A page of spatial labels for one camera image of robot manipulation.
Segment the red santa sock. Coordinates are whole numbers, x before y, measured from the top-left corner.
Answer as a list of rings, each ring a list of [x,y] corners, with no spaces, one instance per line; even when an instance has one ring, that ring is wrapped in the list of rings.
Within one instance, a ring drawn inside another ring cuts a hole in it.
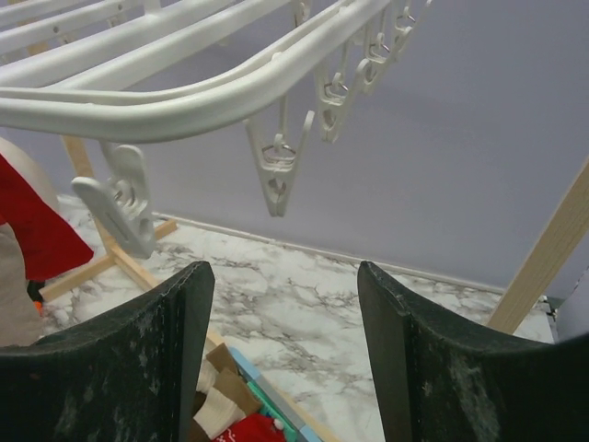
[[[1,158],[1,222],[22,251],[25,275],[45,281],[90,262],[94,251],[45,203],[5,157]]]

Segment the red snowflake sock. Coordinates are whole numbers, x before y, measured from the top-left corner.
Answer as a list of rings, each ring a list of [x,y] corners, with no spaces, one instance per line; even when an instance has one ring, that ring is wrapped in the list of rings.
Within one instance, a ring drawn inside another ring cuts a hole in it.
[[[214,442],[286,442],[280,420],[254,413],[232,424]]]

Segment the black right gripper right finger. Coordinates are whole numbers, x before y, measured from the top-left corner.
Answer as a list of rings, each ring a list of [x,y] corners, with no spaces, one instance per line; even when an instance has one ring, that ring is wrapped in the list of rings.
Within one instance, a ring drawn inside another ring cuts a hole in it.
[[[388,441],[584,441],[588,339],[549,344],[468,320],[371,262],[357,274]]]

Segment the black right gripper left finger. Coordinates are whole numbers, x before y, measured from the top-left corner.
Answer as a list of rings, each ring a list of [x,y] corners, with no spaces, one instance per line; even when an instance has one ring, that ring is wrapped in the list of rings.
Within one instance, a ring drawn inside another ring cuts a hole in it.
[[[150,291],[1,351],[5,441],[184,441],[214,295],[194,262]]]

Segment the white plastic clip hanger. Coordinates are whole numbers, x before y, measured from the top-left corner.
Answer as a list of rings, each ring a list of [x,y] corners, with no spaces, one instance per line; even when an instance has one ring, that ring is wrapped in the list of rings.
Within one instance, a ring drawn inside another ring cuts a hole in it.
[[[266,108],[387,7],[339,1],[230,71],[154,93],[4,87],[1,123],[33,132],[153,144],[223,128]]]

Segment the red beige reindeer sock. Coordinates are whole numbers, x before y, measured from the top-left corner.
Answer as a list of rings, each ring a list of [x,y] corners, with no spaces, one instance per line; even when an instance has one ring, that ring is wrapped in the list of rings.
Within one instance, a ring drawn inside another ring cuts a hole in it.
[[[9,224],[1,226],[1,346],[26,346],[42,333],[41,315],[27,292],[21,248]]]

